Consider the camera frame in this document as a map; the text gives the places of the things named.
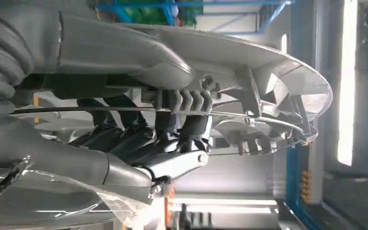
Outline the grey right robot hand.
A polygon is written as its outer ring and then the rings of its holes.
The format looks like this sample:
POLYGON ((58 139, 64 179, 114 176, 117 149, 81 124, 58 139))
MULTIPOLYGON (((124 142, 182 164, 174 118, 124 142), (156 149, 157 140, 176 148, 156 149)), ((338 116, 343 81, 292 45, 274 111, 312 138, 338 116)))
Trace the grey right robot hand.
POLYGON ((30 5, 0 5, 0 196, 27 169, 94 187, 150 189, 142 171, 109 153, 41 137, 12 117, 15 87, 31 74, 125 74, 148 86, 181 91, 195 78, 190 66, 152 36, 114 23, 30 5))

